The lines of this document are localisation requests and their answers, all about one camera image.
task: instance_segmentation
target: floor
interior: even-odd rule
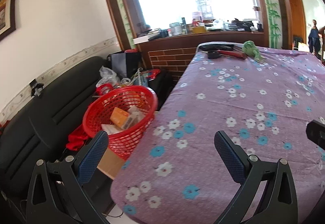
[[[109,213],[110,216],[119,216],[121,215],[122,210],[119,209],[117,205],[111,210]],[[106,219],[111,223],[111,224],[137,224],[133,220],[131,220],[126,214],[123,214],[119,218],[112,218],[112,217],[106,217]]]

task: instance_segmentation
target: floral bedsheet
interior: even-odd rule
[[[239,188],[215,150],[219,130],[261,160],[287,159],[299,221],[311,212],[325,190],[325,151],[307,139],[306,125],[325,124],[325,69],[310,53],[259,49],[261,63],[196,53],[113,181],[112,198],[132,219],[214,223]]]

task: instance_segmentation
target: mesh basket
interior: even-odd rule
[[[85,132],[93,138],[102,130],[101,124],[113,124],[109,118],[115,107],[128,111],[132,105],[136,105],[145,117],[131,128],[108,136],[109,148],[125,160],[129,158],[144,131],[154,119],[158,100],[153,90],[143,86],[128,86],[112,90],[92,103],[82,120]]]

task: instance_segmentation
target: orange box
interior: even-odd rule
[[[110,120],[118,127],[122,128],[123,125],[126,123],[130,113],[124,111],[118,107],[115,107],[112,115],[110,116]]]

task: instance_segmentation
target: painting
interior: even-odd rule
[[[0,0],[0,41],[14,30],[15,0]]]

